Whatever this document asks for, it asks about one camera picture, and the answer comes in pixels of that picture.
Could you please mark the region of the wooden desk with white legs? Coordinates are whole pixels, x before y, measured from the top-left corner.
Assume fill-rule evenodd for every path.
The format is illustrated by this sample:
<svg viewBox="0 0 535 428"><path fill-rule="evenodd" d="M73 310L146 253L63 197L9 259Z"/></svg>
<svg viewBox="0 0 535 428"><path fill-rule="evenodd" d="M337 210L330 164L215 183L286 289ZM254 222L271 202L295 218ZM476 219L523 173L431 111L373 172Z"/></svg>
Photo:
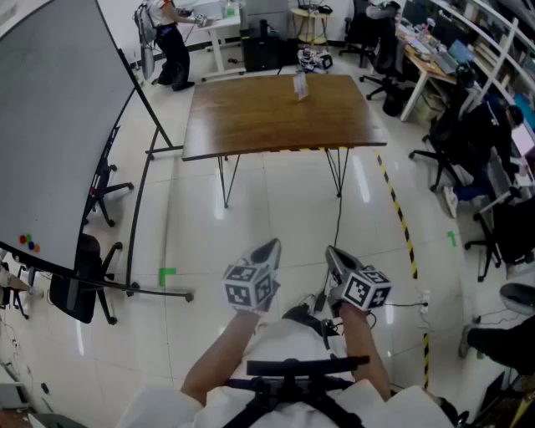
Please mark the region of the wooden desk with white legs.
<svg viewBox="0 0 535 428"><path fill-rule="evenodd" d="M421 97L424 88L428 81L431 81L431 84L436 88L440 95L445 95L446 93L441 90L437 85L437 82L441 81L447 84L455 84L456 78L454 76L446 75L436 64L435 61L426 62L417 55L417 51L409 45L409 41L412 37L403 31L402 26L398 26L396 29L396 36L405 42L405 56L409 61L417 67L419 72L419 78L415 84L415 87L404 107L402 113L400 114L400 120L406 122L413 109L415 108L417 101Z"/></svg>

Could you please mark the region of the grey jacket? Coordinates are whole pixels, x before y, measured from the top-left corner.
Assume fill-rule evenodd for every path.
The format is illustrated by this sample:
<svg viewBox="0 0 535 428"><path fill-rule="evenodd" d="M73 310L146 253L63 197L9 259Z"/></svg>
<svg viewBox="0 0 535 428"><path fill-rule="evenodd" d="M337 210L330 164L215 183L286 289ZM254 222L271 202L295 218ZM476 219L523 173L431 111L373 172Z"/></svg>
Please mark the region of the grey jacket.
<svg viewBox="0 0 535 428"><path fill-rule="evenodd" d="M373 20L380 19L395 19L398 12L400 11L401 6L395 0L388 0L387 2L382 2L381 4L370 4L366 10L365 14L368 18Z"/></svg>

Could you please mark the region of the person's dark trouser leg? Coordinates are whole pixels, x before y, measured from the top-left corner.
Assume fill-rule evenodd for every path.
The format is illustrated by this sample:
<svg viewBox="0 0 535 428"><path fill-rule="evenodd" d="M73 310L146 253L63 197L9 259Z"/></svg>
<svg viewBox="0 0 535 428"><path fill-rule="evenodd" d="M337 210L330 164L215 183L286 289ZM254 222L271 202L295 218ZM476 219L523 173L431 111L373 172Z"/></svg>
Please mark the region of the person's dark trouser leg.
<svg viewBox="0 0 535 428"><path fill-rule="evenodd" d="M302 324L311 328L318 335L322 335L321 321L309 313L310 307L306 303L301 303L298 306L290 308L282 319L292 320L298 324Z"/></svg>

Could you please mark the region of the black router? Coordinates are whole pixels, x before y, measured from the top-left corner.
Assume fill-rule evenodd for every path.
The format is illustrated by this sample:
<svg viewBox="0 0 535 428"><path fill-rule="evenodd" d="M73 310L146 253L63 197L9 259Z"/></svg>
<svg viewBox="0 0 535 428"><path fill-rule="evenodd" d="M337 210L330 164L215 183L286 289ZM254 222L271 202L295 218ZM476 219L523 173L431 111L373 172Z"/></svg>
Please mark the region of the black router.
<svg viewBox="0 0 535 428"><path fill-rule="evenodd" d="M333 9L325 3L326 0L298 0L298 8L308 13L330 14Z"/></svg>

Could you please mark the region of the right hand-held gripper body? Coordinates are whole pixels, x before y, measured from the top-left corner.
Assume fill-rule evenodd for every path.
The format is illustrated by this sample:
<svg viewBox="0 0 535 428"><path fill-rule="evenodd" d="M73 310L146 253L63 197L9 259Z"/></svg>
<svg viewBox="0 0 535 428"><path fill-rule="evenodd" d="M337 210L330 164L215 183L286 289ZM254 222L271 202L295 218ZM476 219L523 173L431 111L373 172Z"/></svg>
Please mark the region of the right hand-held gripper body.
<svg viewBox="0 0 535 428"><path fill-rule="evenodd" d="M334 318L339 317L342 303L369 312L385 305L392 282L385 273L369 265L359 271L334 275L335 285L330 287L328 303Z"/></svg>

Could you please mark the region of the yellow and black hazard tape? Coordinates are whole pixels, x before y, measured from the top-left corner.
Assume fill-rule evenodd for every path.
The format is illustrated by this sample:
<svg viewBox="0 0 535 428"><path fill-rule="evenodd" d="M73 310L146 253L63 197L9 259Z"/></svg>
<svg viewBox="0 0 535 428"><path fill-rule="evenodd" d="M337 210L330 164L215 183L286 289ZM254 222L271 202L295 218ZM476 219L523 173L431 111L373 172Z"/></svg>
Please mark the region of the yellow and black hazard tape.
<svg viewBox="0 0 535 428"><path fill-rule="evenodd" d="M414 246L413 246L413 243L412 243L412 240L411 240L410 231L409 231L409 228L407 226L404 213L403 213L403 211L401 209L400 203L399 203L397 195L395 193L395 189L394 189L394 187L393 187L393 185L392 185L392 183L390 181L390 177L388 175L387 170L385 169L385 163L383 162L383 160L382 160L382 158L380 156L380 153L377 150L375 150L374 151L374 155L375 155L375 158L376 158L376 160L378 162L378 165L379 165L379 167L381 169L381 174L384 177L385 183L386 183L386 185L388 187L390 198L394 203L396 215L397 215L398 219L400 220L400 225L402 227L402 231L403 231L403 234L404 234L404 237L405 237L405 242L406 242L406 245L407 245L407 248L408 248L408 252L409 252L410 268L411 268L412 277L413 277L414 280L416 280L418 278L418 273L419 272L418 272L418 267L417 267L416 260L415 260Z"/></svg>

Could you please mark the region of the person's right forearm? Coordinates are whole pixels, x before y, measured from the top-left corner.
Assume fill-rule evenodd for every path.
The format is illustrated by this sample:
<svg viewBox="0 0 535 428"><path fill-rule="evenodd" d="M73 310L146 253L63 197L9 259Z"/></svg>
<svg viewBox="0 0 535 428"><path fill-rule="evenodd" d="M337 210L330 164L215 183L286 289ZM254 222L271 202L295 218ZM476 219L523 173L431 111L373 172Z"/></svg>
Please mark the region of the person's right forearm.
<svg viewBox="0 0 535 428"><path fill-rule="evenodd" d="M382 399L388 401L391 398L388 374L375 346L365 312L349 303L343 303L339 308L339 316L343 322L348 356L369 358L368 364L360 365L352 371L354 380L369 381Z"/></svg>

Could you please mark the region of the white box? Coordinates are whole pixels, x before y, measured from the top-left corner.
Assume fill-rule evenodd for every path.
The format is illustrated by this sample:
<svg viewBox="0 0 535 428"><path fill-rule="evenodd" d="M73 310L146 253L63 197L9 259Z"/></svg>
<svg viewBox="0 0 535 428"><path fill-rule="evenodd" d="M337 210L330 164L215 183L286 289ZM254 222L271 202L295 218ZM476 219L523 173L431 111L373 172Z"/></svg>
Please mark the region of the white box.
<svg viewBox="0 0 535 428"><path fill-rule="evenodd" d="M193 5L196 15L203 15L211 20L223 19L222 0L197 0Z"/></svg>

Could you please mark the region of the black cabinet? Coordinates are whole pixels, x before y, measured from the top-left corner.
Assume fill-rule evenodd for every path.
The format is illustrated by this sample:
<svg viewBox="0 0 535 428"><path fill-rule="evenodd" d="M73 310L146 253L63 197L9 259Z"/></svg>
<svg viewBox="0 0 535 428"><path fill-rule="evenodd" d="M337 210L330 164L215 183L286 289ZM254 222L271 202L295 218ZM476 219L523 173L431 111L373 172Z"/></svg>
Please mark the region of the black cabinet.
<svg viewBox="0 0 535 428"><path fill-rule="evenodd" d="M241 36L244 67L248 73L279 69L281 40L277 37Z"/></svg>

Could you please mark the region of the silver refrigerator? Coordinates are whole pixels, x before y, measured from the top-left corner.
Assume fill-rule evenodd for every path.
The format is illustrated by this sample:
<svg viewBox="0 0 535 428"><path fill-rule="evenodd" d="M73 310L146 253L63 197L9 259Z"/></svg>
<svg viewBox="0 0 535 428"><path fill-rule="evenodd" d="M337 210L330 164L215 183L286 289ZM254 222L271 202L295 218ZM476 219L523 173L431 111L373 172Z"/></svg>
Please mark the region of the silver refrigerator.
<svg viewBox="0 0 535 428"><path fill-rule="evenodd" d="M282 39L288 37L289 0L239 0L241 30L259 29L260 21L267 24Z"/></svg>

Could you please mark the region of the black chest harness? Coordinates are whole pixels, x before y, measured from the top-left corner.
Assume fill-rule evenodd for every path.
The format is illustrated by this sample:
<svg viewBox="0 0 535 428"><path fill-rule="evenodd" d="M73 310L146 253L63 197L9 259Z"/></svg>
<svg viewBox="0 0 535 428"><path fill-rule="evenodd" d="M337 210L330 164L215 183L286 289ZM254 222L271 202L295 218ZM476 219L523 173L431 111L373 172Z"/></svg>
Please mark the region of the black chest harness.
<svg viewBox="0 0 535 428"><path fill-rule="evenodd" d="M254 397L245 409L223 428L251 428L266 414L281 404L302 402L327 416L338 428L364 428L362 420L345 410L328 395L329 391L346 390L352 383L335 375L358 369L369 363L368 356L282 362L247 362L249 380L230 379L226 386L250 390Z"/></svg>

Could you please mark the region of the black trash bin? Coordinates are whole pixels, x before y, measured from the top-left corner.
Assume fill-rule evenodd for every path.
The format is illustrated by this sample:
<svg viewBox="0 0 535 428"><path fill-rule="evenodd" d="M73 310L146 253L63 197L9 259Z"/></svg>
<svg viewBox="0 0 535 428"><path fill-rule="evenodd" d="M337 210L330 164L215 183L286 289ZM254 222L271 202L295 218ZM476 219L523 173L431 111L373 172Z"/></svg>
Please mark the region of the black trash bin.
<svg viewBox="0 0 535 428"><path fill-rule="evenodd" d="M406 100L407 97L404 89L393 88L387 92L382 110L390 117L397 117L404 109Z"/></svg>

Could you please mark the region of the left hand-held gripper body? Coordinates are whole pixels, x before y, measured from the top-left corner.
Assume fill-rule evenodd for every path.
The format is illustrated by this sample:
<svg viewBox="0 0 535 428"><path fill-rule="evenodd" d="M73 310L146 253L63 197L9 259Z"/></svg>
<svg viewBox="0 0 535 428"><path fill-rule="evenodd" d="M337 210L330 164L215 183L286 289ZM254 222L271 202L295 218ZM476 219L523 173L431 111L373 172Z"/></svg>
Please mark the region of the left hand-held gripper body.
<svg viewBox="0 0 535 428"><path fill-rule="evenodd" d="M222 276L228 303L237 311L267 313L279 287L277 274L278 270L269 263L239 259Z"/></svg>

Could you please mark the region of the white standing desk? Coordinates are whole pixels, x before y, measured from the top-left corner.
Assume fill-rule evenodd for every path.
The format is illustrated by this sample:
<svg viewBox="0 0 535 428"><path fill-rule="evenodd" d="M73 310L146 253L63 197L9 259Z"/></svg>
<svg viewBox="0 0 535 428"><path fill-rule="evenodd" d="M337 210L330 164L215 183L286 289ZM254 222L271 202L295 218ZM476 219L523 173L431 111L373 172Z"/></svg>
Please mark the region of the white standing desk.
<svg viewBox="0 0 535 428"><path fill-rule="evenodd" d="M244 67L226 69L223 63L222 49L239 45L239 42L227 43L225 39L222 41L219 39L219 32L227 28L239 29L241 26L241 17L239 12L236 12L234 16L216 20L210 26L200 28L201 31L206 32L210 38L211 46L207 49L213 53L216 61L217 70L201 76L201 82L205 83L212 79L222 79L227 76L243 76L247 71Z"/></svg>

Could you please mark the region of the person's left forearm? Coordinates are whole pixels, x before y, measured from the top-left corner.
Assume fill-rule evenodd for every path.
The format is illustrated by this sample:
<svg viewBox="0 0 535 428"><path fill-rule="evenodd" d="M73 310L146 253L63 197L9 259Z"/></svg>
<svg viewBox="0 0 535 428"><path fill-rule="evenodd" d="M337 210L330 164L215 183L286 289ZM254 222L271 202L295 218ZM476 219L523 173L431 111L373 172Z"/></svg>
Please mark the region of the person's left forearm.
<svg viewBox="0 0 535 428"><path fill-rule="evenodd" d="M241 363L259 319L257 313L237 311L217 340L193 364L181 392L205 405L208 393L224 386Z"/></svg>

